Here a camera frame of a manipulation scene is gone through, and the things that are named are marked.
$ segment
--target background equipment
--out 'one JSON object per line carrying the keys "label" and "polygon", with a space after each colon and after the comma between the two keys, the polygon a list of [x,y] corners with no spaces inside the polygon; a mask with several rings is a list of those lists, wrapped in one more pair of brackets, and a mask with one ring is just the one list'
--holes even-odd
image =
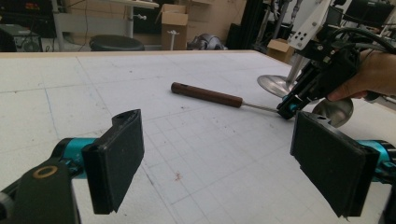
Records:
{"label": "background equipment", "polygon": [[187,43],[187,49],[224,49],[220,39],[215,35],[202,34],[196,36],[191,42]]}
{"label": "background equipment", "polygon": [[0,24],[0,52],[42,52],[41,37],[16,24]]}

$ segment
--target metal shaft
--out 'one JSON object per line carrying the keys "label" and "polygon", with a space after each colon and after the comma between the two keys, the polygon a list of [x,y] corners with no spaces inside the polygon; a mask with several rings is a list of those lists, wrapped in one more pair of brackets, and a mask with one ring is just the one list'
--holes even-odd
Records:
{"label": "metal shaft", "polygon": [[259,34],[257,35],[256,45],[260,45],[260,43],[262,42],[262,38],[264,37],[265,29],[267,27],[267,22],[270,14],[271,14],[271,8],[269,5],[267,5],[265,9],[264,18],[262,19],[262,26],[260,28]]}
{"label": "metal shaft", "polygon": [[269,112],[273,112],[273,113],[277,113],[277,109],[274,109],[274,108],[268,107],[268,106],[264,106],[264,105],[252,105],[252,104],[248,104],[248,103],[246,103],[244,101],[242,102],[242,105],[253,107],[253,108],[256,108],[256,109],[269,111]]}
{"label": "metal shaft", "polygon": [[275,30],[274,30],[273,39],[276,39],[277,38],[277,34],[279,34],[280,26],[282,25],[282,21],[285,18],[286,11],[288,10],[288,6],[289,6],[290,2],[291,2],[291,0],[286,0],[285,3],[282,6],[282,10],[280,11],[280,16],[279,16],[279,18],[277,20],[276,27],[275,27]]}
{"label": "metal shaft", "polygon": [[304,56],[301,54],[296,54],[296,58],[294,59],[293,66],[291,67],[290,72],[285,80],[288,86],[294,84],[298,76],[298,73],[303,67],[303,64],[304,64]]}

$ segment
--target wooden handle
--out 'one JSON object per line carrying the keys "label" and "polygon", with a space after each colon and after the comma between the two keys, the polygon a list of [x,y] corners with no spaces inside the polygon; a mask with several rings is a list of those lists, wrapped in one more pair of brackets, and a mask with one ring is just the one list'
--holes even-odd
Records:
{"label": "wooden handle", "polygon": [[243,101],[241,97],[224,94],[217,91],[209,91],[177,82],[172,84],[171,90],[173,93],[190,96],[221,105],[230,105],[233,107],[240,107]]}

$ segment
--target wire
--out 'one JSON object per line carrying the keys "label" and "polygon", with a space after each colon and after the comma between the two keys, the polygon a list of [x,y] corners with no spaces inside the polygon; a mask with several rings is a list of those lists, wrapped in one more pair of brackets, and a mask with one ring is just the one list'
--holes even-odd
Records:
{"label": "wire", "polygon": [[[27,35],[24,39],[23,39],[23,41],[21,42],[21,48],[23,48],[23,50],[27,50],[28,52],[40,52],[40,51],[42,51],[43,49],[40,49],[40,46],[38,45],[38,47],[37,48],[35,48],[35,41],[33,40],[33,35],[34,35],[34,33],[33,33],[33,29],[35,28],[35,21],[36,21],[36,19],[37,19],[37,12],[35,12],[34,14],[32,14],[32,16],[31,16],[31,19],[32,19],[32,23],[30,24],[30,27],[29,27],[29,35]],[[27,44],[31,44],[31,46],[32,46],[32,48],[31,49],[25,49],[23,46],[24,46],[24,44],[27,42]]]}
{"label": "wire", "polygon": [[367,55],[364,57],[364,59],[361,60],[361,65],[364,63],[364,61],[366,61],[366,60],[369,58],[370,54],[373,53],[373,51],[374,51],[374,50],[371,49],[370,52],[367,53]]}
{"label": "wire", "polygon": [[75,6],[75,5],[77,5],[77,4],[79,4],[79,3],[82,3],[82,2],[85,2],[86,0],[81,0],[81,1],[78,1],[78,2],[76,2],[76,3],[73,3],[72,5],[70,5],[70,6],[67,6],[67,7],[72,7],[72,6]]}
{"label": "wire", "polygon": [[345,28],[338,29],[338,30],[334,31],[332,34],[330,34],[324,41],[325,42],[329,41],[330,43],[332,43],[338,35],[347,34],[347,33],[363,35],[364,37],[367,37],[367,38],[373,40],[374,42],[378,43],[382,47],[384,47],[389,53],[396,54],[396,48],[394,48],[388,41],[386,41],[385,39],[383,39],[377,35],[374,35],[374,34],[368,32],[368,31],[361,30],[358,28],[345,27]]}
{"label": "wire", "polygon": [[84,48],[84,46],[87,44],[87,35],[88,35],[87,2],[85,2],[84,14],[85,14],[85,27],[86,27],[85,36],[84,36],[84,44],[81,45],[81,47],[79,48],[78,52],[80,52],[82,50],[82,48]]}
{"label": "wire", "polygon": [[55,51],[55,37],[52,38],[52,52]]}
{"label": "wire", "polygon": [[126,18],[126,7],[124,7],[124,13],[123,13],[123,16],[122,16],[123,20],[125,20],[125,18]]}
{"label": "wire", "polygon": [[376,50],[388,53],[388,51],[385,48],[383,48],[381,46],[378,46],[378,45],[357,43],[355,46],[358,49],[371,49],[371,50],[375,50],[376,49]]}

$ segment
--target robotic hand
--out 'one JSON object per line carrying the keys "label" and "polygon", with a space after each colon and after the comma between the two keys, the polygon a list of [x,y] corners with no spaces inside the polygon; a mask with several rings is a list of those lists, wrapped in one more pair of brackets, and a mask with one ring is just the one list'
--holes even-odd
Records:
{"label": "robotic hand", "polygon": [[[354,43],[336,39],[341,34],[361,35],[378,45]],[[341,28],[330,31],[323,29],[317,37],[324,36],[319,42],[310,40],[306,47],[297,53],[310,59],[297,77],[296,84],[277,106],[278,114],[284,119],[292,118],[307,104],[326,97],[342,83],[358,72],[361,64],[360,49],[378,49],[396,53],[396,49],[384,39],[356,28]],[[372,100],[378,96],[372,93]]]}
{"label": "robotic hand", "polygon": [[48,160],[0,191],[0,223],[80,223],[71,179],[86,177],[95,214],[118,211],[143,160],[140,110],[100,138],[66,138]]}
{"label": "robotic hand", "polygon": [[[394,187],[395,152],[388,142],[356,141],[320,115],[297,113],[290,154],[338,217],[361,215],[371,182]],[[389,197],[384,218],[396,221],[394,196]]]}

